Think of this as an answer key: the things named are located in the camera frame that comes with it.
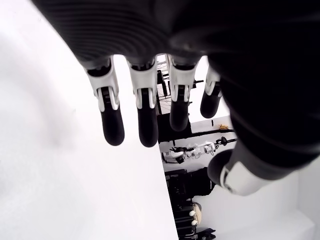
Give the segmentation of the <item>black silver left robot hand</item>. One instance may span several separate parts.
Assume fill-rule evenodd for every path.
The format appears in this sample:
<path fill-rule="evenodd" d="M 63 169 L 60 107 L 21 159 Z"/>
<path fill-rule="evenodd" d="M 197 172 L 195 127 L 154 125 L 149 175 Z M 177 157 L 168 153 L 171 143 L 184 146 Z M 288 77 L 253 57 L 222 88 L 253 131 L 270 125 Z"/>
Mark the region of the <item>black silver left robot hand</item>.
<path fill-rule="evenodd" d="M 167 54 L 169 123 L 181 132 L 201 57 L 209 67 L 200 112 L 229 108 L 234 149 L 208 165 L 211 180 L 250 195 L 320 155 L 320 3 L 317 0 L 36 0 L 86 70 L 106 141 L 124 140 L 114 55 L 129 66 L 138 130 L 158 141 L 156 56 Z"/>

